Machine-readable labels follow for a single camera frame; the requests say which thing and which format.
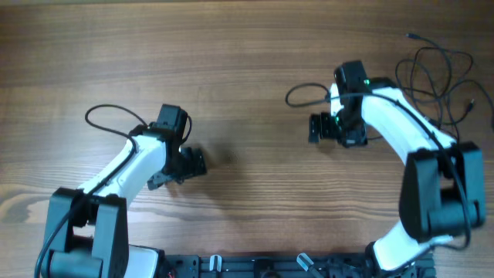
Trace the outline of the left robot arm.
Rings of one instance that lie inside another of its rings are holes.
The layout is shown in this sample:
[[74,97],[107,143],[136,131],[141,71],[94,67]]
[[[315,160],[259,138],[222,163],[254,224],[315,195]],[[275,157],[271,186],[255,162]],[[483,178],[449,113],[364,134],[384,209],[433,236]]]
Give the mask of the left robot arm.
[[123,135],[124,148],[98,175],[76,189],[57,189],[34,275],[175,277],[164,250],[129,243],[127,210],[143,187],[206,174],[202,151],[183,145],[191,127],[185,110],[164,104],[156,121],[141,120]]

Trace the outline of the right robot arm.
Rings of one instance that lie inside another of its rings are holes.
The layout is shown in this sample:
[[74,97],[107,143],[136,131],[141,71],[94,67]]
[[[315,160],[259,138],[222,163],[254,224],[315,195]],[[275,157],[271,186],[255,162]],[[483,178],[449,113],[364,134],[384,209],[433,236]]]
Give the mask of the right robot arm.
[[310,116],[309,141],[367,145],[372,126],[404,163],[399,221],[370,244],[374,275],[397,274],[437,247],[450,249],[486,220],[483,158],[472,142],[459,143],[430,124],[386,77],[368,78],[360,60],[343,63],[324,100],[327,113]]

